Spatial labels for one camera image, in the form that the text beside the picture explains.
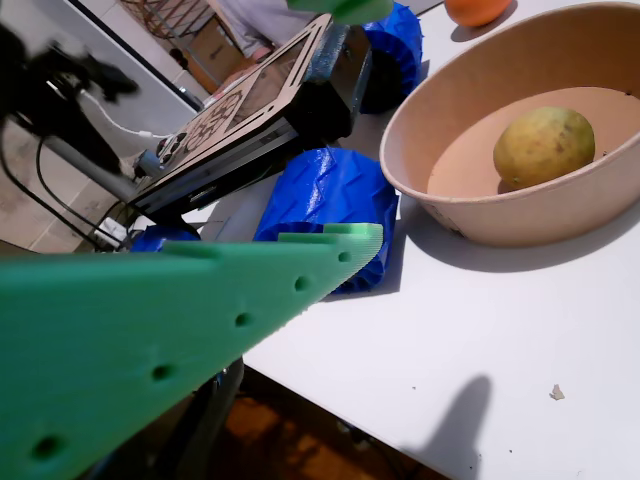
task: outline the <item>cardboard box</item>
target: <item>cardboard box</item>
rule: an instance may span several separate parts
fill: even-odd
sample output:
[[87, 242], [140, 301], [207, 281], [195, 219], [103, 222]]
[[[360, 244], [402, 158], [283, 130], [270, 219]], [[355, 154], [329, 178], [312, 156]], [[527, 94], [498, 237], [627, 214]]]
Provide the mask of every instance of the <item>cardboard box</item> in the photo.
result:
[[[236, 48], [215, 17], [200, 30], [189, 48], [220, 84], [229, 75], [238, 71], [238, 66], [245, 61], [242, 52]], [[189, 71], [198, 83], [209, 93], [214, 93], [219, 85], [206, 74], [188, 52], [185, 52], [185, 57], [189, 60]]]

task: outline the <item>bowl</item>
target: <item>bowl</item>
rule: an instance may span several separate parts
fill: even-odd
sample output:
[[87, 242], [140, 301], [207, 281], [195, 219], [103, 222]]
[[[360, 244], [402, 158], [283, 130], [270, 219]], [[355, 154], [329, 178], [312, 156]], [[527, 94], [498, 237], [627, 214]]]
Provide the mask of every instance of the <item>bowl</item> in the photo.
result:
[[[387, 179], [445, 227], [493, 246], [540, 245], [607, 223], [640, 197], [640, 6], [592, 3], [487, 37], [403, 102], [382, 139]], [[516, 117], [572, 108], [593, 163], [510, 192], [493, 147]]]

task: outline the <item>floor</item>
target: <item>floor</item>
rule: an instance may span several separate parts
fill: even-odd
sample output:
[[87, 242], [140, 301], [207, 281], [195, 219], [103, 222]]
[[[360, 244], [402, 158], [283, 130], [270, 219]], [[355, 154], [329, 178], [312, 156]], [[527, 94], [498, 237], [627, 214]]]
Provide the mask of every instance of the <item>floor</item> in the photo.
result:
[[373, 439], [341, 433], [333, 415], [251, 371], [215, 458], [215, 471], [224, 479], [445, 478]]

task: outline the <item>device screen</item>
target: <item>device screen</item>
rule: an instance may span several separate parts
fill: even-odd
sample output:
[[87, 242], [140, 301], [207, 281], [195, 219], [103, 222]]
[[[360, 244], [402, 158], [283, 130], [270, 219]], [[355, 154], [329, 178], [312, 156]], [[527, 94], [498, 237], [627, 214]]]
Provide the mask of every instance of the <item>device screen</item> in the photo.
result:
[[227, 130], [243, 122], [261, 108], [273, 102], [284, 87], [293, 65], [296, 63], [307, 37], [305, 36], [260, 72], [258, 79], [247, 93]]

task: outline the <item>table surface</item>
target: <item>table surface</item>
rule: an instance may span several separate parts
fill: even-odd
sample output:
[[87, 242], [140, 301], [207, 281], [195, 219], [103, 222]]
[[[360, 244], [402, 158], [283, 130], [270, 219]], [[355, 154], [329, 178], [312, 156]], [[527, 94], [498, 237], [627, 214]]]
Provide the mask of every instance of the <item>table surface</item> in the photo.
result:
[[[575, 3], [519, 0], [493, 31]], [[442, 5], [421, 24], [429, 72], [481, 40]], [[341, 143], [377, 158], [388, 119], [361, 117]], [[242, 208], [216, 224], [227, 239], [255, 229], [272, 187], [238, 192]], [[640, 204], [578, 239], [516, 250], [455, 237], [408, 197], [399, 216], [380, 288], [319, 302], [246, 363], [452, 478], [638, 477]]]

